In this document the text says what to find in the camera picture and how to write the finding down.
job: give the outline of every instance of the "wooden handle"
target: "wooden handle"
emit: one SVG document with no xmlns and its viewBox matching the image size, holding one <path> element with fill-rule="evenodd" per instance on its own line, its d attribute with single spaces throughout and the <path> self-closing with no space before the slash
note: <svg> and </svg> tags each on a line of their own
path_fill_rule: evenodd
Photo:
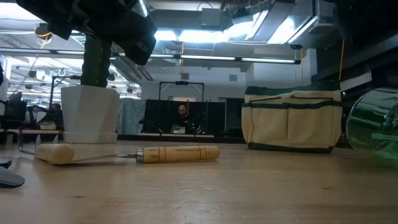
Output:
<svg viewBox="0 0 398 224">
<path fill-rule="evenodd" d="M 39 144 L 35 157 L 53 164 L 67 164 L 72 161 L 75 150 L 68 144 Z"/>
<path fill-rule="evenodd" d="M 220 157 L 217 146 L 145 147 L 144 163 L 214 160 Z"/>
</svg>

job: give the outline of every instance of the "green glass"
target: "green glass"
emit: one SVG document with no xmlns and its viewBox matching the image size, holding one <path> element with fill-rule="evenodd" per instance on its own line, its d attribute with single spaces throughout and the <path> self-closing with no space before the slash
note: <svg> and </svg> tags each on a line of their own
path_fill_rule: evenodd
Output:
<svg viewBox="0 0 398 224">
<path fill-rule="evenodd" d="M 398 164 L 398 89 L 363 95 L 349 113 L 346 134 L 354 149 Z"/>
</svg>

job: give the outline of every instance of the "white pot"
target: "white pot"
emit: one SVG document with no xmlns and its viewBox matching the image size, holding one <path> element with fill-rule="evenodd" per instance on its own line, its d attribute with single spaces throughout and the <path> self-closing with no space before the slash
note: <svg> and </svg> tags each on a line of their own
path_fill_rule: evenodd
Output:
<svg viewBox="0 0 398 224">
<path fill-rule="evenodd" d="M 119 93 L 93 86 L 61 89 L 67 143 L 114 143 L 118 135 Z"/>
</svg>

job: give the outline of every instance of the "canvas tool bag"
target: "canvas tool bag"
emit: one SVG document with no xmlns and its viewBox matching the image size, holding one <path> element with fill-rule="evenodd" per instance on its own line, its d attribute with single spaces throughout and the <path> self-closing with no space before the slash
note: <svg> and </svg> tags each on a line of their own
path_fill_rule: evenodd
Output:
<svg viewBox="0 0 398 224">
<path fill-rule="evenodd" d="M 242 129 L 250 149 L 330 153 L 341 133 L 339 82 L 270 89 L 249 86 Z"/>
</svg>

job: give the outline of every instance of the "cactus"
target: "cactus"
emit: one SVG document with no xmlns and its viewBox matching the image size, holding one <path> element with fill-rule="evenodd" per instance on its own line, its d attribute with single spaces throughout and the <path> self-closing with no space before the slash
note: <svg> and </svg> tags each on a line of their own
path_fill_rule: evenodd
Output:
<svg viewBox="0 0 398 224">
<path fill-rule="evenodd" d="M 84 62 L 80 83 L 105 88 L 111 64 L 112 43 L 86 36 Z"/>
</svg>

